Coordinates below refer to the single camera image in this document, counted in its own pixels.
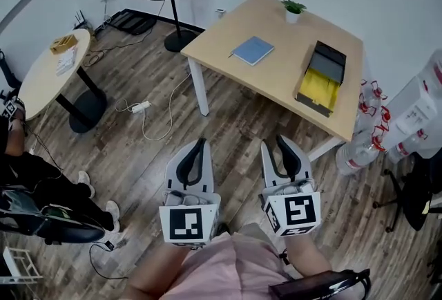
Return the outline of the white booklet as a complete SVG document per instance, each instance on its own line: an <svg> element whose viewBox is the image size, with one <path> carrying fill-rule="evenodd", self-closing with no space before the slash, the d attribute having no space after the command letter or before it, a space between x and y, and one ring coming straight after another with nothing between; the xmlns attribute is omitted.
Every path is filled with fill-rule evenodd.
<svg viewBox="0 0 442 300"><path fill-rule="evenodd" d="M65 72L69 71L75 64L75 58L77 54L77 48L74 46L69 48L66 52L59 56L59 60L56 67L56 75L61 76Z"/></svg>

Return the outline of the white water dispenser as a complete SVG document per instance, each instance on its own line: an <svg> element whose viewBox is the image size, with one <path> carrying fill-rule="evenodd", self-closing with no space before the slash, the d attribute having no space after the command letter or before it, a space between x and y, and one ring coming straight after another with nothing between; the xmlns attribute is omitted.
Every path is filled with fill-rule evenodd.
<svg viewBox="0 0 442 300"><path fill-rule="evenodd" d="M442 86L426 81L422 71L387 104L391 121L383 147L389 151L423 130L417 152L430 158L442 148Z"/></svg>

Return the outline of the green plant in white pot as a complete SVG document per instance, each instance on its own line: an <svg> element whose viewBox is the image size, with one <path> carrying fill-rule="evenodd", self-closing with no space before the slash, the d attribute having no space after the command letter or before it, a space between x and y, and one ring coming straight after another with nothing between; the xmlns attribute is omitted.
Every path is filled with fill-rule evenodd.
<svg viewBox="0 0 442 300"><path fill-rule="evenodd" d="M285 19L288 24L295 24L299 16L307 9L305 5L292 0L283 0L281 3L285 7Z"/></svg>

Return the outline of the person's khaki trousers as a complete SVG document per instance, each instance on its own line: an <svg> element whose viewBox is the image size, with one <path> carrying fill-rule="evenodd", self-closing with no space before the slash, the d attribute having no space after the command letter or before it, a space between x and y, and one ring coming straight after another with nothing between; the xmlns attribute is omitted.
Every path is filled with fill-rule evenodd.
<svg viewBox="0 0 442 300"><path fill-rule="evenodd" d="M267 236L267 234L261 229L261 227L257 223L249 223L249 224L243 225L238 230L238 233L245 235L245 236L256 238L256 239L266 242L270 245L273 244L271 239Z"/></svg>

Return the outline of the white metal rack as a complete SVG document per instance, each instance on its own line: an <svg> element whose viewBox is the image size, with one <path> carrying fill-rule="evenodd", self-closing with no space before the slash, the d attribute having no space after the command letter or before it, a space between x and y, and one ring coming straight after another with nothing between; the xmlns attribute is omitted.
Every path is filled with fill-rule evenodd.
<svg viewBox="0 0 442 300"><path fill-rule="evenodd" d="M1 275L0 285L29 285L44 278L32 261L29 250L5 247L2 256L10 275Z"/></svg>

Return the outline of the black office chair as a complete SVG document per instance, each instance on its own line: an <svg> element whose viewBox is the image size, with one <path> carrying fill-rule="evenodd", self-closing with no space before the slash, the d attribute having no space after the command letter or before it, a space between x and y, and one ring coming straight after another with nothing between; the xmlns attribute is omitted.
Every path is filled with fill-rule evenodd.
<svg viewBox="0 0 442 300"><path fill-rule="evenodd" d="M431 207L432 197L442 191L442 148L431 158L414 156L411 172L396 178L392 171L384 169L383 176L390 177L396 198L388 202L373 202L374 209L396 205L393 223L385 228L393 232L400 215L404 215L412 229L419 231L428 214L442 214L442 207Z"/></svg>

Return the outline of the person's pink shirt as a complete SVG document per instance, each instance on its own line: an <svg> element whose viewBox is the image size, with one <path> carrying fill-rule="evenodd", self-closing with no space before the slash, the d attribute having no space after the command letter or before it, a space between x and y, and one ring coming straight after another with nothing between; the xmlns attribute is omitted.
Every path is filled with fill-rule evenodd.
<svg viewBox="0 0 442 300"><path fill-rule="evenodd" d="M272 245L223 233L189 253L160 300L271 300L269 286L288 280Z"/></svg>

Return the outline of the large clear dispenser bottle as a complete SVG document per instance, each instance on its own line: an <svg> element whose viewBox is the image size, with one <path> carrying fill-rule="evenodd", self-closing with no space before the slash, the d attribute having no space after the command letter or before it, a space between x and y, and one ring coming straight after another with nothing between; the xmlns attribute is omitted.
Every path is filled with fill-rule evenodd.
<svg viewBox="0 0 442 300"><path fill-rule="evenodd" d="M442 49L435 50L422 71L425 80L442 86Z"/></svg>

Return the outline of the black slatted floor rack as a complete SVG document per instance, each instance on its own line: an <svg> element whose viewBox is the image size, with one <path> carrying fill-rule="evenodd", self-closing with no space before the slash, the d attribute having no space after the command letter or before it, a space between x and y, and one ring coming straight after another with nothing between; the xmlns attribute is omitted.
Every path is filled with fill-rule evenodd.
<svg viewBox="0 0 442 300"><path fill-rule="evenodd" d="M157 19L145 12L124 9L110 18L108 25L130 35L142 35L157 23Z"/></svg>

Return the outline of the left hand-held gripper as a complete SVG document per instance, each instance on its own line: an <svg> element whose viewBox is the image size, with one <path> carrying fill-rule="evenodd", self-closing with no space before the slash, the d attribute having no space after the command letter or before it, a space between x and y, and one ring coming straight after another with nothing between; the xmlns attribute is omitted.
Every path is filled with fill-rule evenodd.
<svg viewBox="0 0 442 300"><path fill-rule="evenodd" d="M164 241L193 248L210 243L218 225L221 197L207 193L214 192L214 177L211 148L205 138L188 143L171 158L165 187L164 204L159 207Z"/></svg>

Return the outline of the person's right forearm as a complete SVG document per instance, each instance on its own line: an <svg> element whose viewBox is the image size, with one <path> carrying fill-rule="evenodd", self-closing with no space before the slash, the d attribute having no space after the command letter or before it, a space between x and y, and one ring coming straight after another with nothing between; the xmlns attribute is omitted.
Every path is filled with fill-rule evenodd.
<svg viewBox="0 0 442 300"><path fill-rule="evenodd" d="M309 234L284 237L289 262L302 276L332 271L332 265Z"/></svg>

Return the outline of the cluster of clear water jugs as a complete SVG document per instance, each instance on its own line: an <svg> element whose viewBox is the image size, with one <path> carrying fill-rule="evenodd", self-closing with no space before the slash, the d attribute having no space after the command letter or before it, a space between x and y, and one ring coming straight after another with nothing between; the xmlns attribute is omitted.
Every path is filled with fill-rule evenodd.
<svg viewBox="0 0 442 300"><path fill-rule="evenodd" d="M391 115L385 100L386 96L376 80L362 83L354 136L336 152L336 166L340 174L355 174L387 151L383 147L383 138L389 131Z"/></svg>

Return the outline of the blue notebook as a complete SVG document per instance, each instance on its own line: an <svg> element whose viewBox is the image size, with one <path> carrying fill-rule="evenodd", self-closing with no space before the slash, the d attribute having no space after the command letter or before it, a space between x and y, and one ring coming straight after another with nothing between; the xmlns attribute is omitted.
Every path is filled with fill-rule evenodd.
<svg viewBox="0 0 442 300"><path fill-rule="evenodd" d="M250 66L255 66L273 50L273 45L257 36L253 36L233 49L230 56L237 57Z"/></svg>

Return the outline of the black and yellow box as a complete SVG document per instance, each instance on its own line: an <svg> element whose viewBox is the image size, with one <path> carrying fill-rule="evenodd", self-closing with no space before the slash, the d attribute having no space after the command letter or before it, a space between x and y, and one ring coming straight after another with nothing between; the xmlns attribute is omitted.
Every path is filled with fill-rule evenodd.
<svg viewBox="0 0 442 300"><path fill-rule="evenodd" d="M343 83L346 55L317 41L295 99L329 117Z"/></svg>

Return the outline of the black battery pack device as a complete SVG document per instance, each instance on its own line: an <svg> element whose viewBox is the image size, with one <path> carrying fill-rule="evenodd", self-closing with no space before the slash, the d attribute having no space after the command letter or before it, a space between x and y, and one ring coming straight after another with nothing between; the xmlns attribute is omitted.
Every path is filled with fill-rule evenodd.
<svg viewBox="0 0 442 300"><path fill-rule="evenodd" d="M370 269L326 271L269 286L272 300L367 300Z"/></svg>

